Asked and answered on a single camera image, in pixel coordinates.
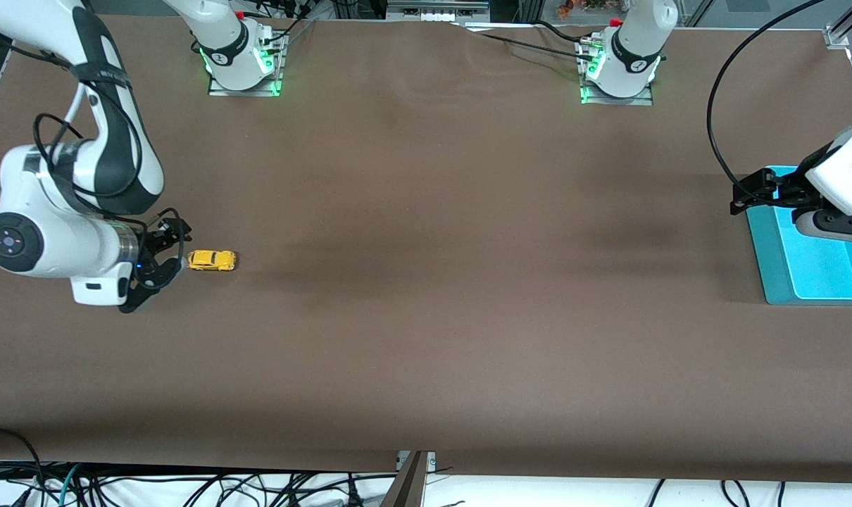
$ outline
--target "toy car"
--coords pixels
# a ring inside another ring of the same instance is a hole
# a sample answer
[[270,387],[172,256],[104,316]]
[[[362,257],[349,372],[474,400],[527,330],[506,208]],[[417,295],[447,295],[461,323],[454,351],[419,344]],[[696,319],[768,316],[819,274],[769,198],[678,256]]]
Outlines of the toy car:
[[195,250],[188,254],[188,267],[192,270],[230,272],[235,269],[235,251]]

